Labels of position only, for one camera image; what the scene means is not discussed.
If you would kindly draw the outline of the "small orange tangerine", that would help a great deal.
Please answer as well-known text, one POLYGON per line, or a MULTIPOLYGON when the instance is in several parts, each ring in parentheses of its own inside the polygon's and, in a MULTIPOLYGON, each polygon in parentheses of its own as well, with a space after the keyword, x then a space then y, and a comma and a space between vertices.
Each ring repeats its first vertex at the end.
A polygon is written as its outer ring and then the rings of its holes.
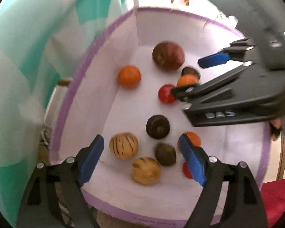
POLYGON ((199 82, 199 79, 197 76, 192 74, 186 74, 183 75, 178 81, 177 81, 177 87, 180 86, 187 86, 191 84, 196 84, 199 82))

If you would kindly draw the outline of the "red tomato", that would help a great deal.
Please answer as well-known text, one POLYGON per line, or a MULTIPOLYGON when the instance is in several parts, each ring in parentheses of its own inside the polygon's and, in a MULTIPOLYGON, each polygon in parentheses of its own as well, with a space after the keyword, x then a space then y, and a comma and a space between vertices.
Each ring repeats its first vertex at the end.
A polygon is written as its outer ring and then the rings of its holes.
POLYGON ((172 95, 171 89, 174 88, 172 84, 165 84, 158 90, 158 98, 163 104, 172 104, 176 98, 172 95))
POLYGON ((183 163, 183 166, 182 166, 182 171, 183 171, 183 174, 186 178, 190 179, 190 180, 193 180, 193 176, 192 174, 190 173, 190 170, 188 168, 188 165, 186 162, 183 163))

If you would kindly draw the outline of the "wrinkled red apple with stem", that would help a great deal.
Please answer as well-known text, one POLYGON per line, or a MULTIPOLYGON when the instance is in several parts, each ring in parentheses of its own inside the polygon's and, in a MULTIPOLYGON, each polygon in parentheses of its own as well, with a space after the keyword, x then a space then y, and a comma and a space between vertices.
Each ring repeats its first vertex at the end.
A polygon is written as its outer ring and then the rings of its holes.
POLYGON ((185 52, 179 44, 163 41, 154 47, 152 59, 159 69, 165 72, 174 72, 184 64, 185 52))

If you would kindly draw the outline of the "white purple cardboard box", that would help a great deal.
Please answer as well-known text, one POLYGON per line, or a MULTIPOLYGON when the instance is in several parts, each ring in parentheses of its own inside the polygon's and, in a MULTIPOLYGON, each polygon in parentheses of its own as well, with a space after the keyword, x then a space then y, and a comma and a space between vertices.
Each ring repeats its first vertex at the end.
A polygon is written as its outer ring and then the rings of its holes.
POLYGON ((51 163, 63 162, 98 134, 104 150, 83 195, 111 216, 151 227, 183 227, 202 185, 183 174, 179 137, 188 133, 208 155, 248 164, 258 186, 268 168, 266 123, 193 127, 183 105, 163 103, 159 90, 175 85, 181 69, 165 72, 153 62, 160 42, 185 52, 184 65, 242 39, 238 29, 187 12, 133 9, 116 19, 83 58, 59 109, 51 138, 51 163))

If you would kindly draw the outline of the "orange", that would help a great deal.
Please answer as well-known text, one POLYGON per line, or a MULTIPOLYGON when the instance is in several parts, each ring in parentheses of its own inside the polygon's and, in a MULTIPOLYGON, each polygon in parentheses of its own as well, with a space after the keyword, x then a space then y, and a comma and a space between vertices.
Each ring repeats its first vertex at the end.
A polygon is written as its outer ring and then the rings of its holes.
POLYGON ((194 146, 200 147, 201 146, 201 139, 200 137, 193 132, 185 132, 185 135, 189 138, 189 140, 191 141, 191 143, 194 146))

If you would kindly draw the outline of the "large orange tangerine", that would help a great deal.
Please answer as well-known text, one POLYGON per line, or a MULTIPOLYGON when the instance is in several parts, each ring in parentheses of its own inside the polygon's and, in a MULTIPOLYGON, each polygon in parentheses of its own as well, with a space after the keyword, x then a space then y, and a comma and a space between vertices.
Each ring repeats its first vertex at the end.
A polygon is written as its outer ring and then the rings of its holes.
POLYGON ((142 79, 140 70, 134 65, 123 67, 118 73, 118 83, 124 88, 136 88, 142 79))

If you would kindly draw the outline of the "yellow striped pepino melon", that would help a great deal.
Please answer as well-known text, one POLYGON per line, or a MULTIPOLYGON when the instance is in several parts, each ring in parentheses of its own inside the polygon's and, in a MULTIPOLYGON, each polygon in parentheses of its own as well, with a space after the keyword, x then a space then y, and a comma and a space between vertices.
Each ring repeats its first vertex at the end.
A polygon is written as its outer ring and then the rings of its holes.
POLYGON ((129 132, 114 135, 109 142, 109 150, 119 160, 128 160, 136 156, 139 148, 137 137, 129 132))

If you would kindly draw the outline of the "red cushion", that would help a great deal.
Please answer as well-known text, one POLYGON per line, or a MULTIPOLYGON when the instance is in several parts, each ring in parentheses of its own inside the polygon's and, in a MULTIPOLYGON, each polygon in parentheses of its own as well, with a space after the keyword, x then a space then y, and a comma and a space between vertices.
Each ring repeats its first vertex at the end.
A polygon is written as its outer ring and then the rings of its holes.
POLYGON ((285 179, 264 183, 260 194, 268 227, 285 227, 285 179))

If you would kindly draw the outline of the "green checkered tablecloth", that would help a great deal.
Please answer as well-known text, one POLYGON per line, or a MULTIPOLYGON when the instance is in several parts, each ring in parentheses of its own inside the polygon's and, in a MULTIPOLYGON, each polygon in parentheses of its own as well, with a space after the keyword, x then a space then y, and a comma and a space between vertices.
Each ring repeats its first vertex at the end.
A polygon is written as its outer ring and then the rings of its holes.
POLYGON ((128 0, 3 0, 0 4, 0 211, 17 222, 37 163, 45 110, 91 43, 128 0))

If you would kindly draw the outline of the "small dark passion fruit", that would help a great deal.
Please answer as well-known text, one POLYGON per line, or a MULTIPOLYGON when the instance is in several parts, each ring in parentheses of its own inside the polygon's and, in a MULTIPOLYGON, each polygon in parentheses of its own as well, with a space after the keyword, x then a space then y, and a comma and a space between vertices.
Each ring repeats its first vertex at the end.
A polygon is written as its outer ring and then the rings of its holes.
POLYGON ((184 75, 194 75, 198 80, 201 78, 200 72, 192 66, 186 66, 182 69, 181 76, 184 75))

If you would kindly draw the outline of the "lone wrinkled passion fruit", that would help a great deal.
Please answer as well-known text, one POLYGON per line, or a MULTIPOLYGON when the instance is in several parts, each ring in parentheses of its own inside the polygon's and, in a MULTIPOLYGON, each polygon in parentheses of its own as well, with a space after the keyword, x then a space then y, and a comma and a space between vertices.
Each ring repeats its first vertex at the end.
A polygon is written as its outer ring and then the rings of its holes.
POLYGON ((177 153, 173 146, 160 142, 155 147, 156 160, 165 167, 172 166, 177 162, 177 153))

